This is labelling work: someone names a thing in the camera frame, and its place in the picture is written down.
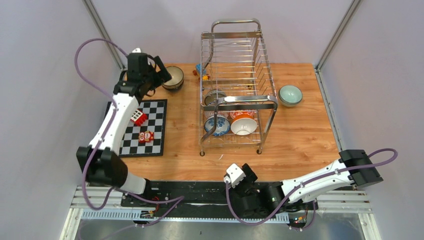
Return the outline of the teal glazed bowl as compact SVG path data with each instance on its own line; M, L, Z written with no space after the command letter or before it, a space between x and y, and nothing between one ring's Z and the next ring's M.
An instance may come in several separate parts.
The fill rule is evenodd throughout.
M179 85L166 85L166 84L162 84L162 87L169 91L169 92L178 92L182 87L184 86L184 83L182 82Z

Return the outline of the brown speckled bowl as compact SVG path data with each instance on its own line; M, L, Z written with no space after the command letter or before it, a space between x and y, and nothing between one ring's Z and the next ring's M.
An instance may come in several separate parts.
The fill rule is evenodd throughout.
M167 66L166 69L172 78L171 80L163 84L173 86L184 83L184 72L181 68L177 66Z

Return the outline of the blue floral bowl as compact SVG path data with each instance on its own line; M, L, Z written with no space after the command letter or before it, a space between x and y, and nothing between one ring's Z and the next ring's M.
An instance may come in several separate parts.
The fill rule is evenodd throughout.
M206 132L210 131L214 126L216 126L213 136L223 136L227 134L231 129L230 121L222 115L217 115L217 123L214 121L214 116L210 116L206 119L203 124L203 128Z

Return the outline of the steel two-tier dish rack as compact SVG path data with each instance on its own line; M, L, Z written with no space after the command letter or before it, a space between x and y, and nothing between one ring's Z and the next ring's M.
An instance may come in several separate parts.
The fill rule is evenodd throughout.
M278 109L278 98L261 23L256 18L218 19L209 31L201 34L200 64L210 75L199 84L199 145L201 156L206 148L257 146L261 154ZM226 97L204 105L207 92L221 90ZM204 130L207 120L204 111L215 111L226 117L230 112L255 111L258 127L249 135L236 135L231 130L222 136L213 136L216 126Z

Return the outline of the small celadon green bowl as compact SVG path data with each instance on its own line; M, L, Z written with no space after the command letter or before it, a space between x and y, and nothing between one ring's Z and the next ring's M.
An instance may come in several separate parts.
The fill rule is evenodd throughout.
M295 106L298 106L302 102L302 100L290 102L290 101L286 101L285 99L279 99L279 102L287 108L293 108Z

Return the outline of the large ribbed celadon bowl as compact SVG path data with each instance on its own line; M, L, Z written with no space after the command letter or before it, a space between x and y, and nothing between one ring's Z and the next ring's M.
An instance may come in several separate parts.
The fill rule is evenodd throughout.
M284 85L278 92L279 99L285 99L287 102L297 102L303 99L302 91L294 85Z

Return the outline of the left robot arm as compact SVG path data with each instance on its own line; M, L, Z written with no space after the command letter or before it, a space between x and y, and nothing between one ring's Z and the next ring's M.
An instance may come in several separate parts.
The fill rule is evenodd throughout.
M99 131L87 147L78 148L76 157L85 182L132 192L135 202L146 207L153 201L152 191L146 188L149 180L129 171L119 157L120 144L143 97L172 76L159 56L132 52L126 58L127 79L119 79L114 86L111 105Z

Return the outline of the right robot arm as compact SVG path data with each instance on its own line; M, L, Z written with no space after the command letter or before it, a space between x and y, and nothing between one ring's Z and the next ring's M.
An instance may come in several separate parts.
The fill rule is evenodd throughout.
M346 149L329 165L306 175L271 182L263 186L255 184L258 177L248 164L230 165L223 177L228 208L235 219L242 222L252 215L261 215L264 223L280 212L306 209L314 200L338 188L369 187L383 181L377 167L392 162L372 163L371 157L380 150L367 154L363 149Z

